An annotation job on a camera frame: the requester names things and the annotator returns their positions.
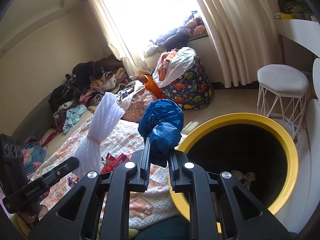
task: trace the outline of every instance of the stool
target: stool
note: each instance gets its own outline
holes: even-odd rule
[[[266,117],[280,117],[282,118],[283,127],[286,128],[289,124],[292,127],[292,138],[294,138],[300,128],[305,113],[307,103],[307,91],[309,81],[307,77],[299,70],[287,65],[267,65],[258,70],[259,95],[257,102],[258,114]],[[276,95],[273,105],[269,109],[266,92],[270,91]],[[288,106],[284,110],[282,97],[291,98]],[[259,111],[259,104],[262,100],[261,109]],[[281,114],[273,114],[272,111],[276,103],[280,101]],[[293,112],[289,118],[284,114],[292,103]],[[300,106],[299,114],[295,117],[294,114]]]

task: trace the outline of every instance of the black baseboard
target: black baseboard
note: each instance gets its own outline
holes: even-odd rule
[[[237,87],[235,87],[233,85],[233,82],[231,82],[230,88],[225,88],[224,85],[220,82],[214,82],[214,83],[212,83],[212,86],[213,86],[213,89],[259,89],[259,82],[254,81],[254,82],[247,84],[245,86],[239,85]]]

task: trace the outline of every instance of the gray headboard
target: gray headboard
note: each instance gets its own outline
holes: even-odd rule
[[[39,141],[47,130],[54,126],[53,113],[49,105],[51,93],[45,97],[21,122],[12,133],[12,137],[17,138],[23,144],[28,136],[34,131]]]

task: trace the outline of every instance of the dinosaur print bag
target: dinosaur print bag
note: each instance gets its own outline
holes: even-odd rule
[[[195,56],[195,63],[187,72],[160,89],[167,99],[176,102],[181,109],[207,108],[213,92],[199,56]]]

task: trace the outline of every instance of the ceiling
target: ceiling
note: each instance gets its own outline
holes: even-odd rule
[[[31,33],[82,6],[82,0],[13,0],[0,21],[0,60]]]

